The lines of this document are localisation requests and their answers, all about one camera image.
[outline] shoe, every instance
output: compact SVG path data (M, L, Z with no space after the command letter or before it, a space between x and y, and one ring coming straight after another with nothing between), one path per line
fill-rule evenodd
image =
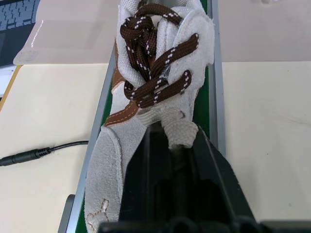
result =
M194 101L214 60L214 25L199 0L121 0L110 116L86 177L89 233L118 221L126 167L147 127L161 121L170 149L190 148Z

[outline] brown shoelace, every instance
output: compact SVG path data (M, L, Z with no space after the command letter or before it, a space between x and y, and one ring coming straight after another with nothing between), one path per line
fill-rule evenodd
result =
M149 60L156 55L156 35L149 15L162 16L178 26L182 17L175 11L159 4L146 4L142 0L134 17L129 17L121 25L120 33L126 42L126 51L132 68L138 71L146 84L134 88L128 81L124 85L124 94L134 100L140 108L147 108L174 95L183 93L191 84L191 72L186 70L179 80L159 91L168 84L163 71L174 61L191 54L198 47L199 36L193 34L189 40L171 48L150 65Z

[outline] black cable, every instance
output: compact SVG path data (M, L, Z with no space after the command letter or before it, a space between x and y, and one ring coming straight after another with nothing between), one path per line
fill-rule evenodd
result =
M60 150L66 147L73 147L78 145L87 145L88 141L70 142L57 147L46 147L41 149L29 150L26 152L10 155L0 159L0 166L8 166L12 164L24 163L30 160L39 159L55 150Z
M70 143L66 143L57 147L52 147L50 149L50 152L55 151L55 150L60 150L66 147L73 147L73 146L78 146L78 145L87 145L88 141L78 141L78 142L70 142Z

